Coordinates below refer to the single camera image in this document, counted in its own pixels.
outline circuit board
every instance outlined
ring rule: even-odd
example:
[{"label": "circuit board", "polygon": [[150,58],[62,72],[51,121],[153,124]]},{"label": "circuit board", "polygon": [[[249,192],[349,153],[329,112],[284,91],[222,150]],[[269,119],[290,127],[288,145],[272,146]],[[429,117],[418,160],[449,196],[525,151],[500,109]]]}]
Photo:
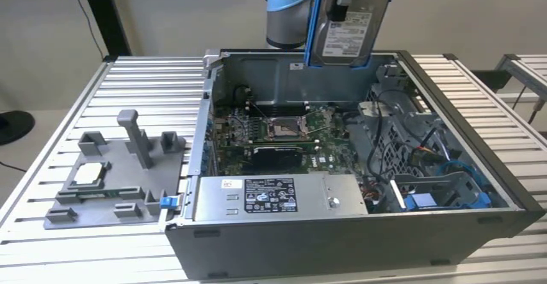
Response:
[{"label": "circuit board", "polygon": [[241,108],[214,113],[217,174],[362,174],[333,107],[313,105],[301,116],[253,117]]}]

